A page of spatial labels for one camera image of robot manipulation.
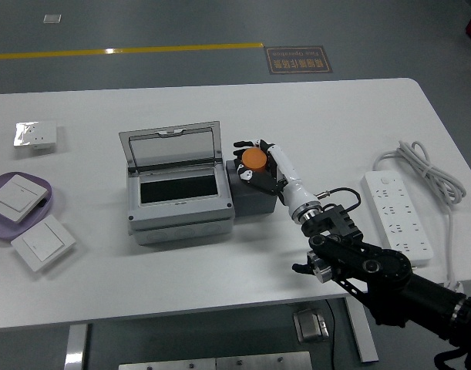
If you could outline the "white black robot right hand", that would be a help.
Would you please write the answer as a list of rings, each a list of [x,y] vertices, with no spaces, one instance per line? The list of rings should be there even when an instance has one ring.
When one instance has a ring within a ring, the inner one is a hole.
[[[277,196],[296,224],[303,224],[323,212],[318,198],[304,188],[294,165],[278,145],[255,140],[238,141],[234,147],[236,171],[242,182],[262,193]],[[264,164],[260,170],[243,160],[253,148],[263,153]]]

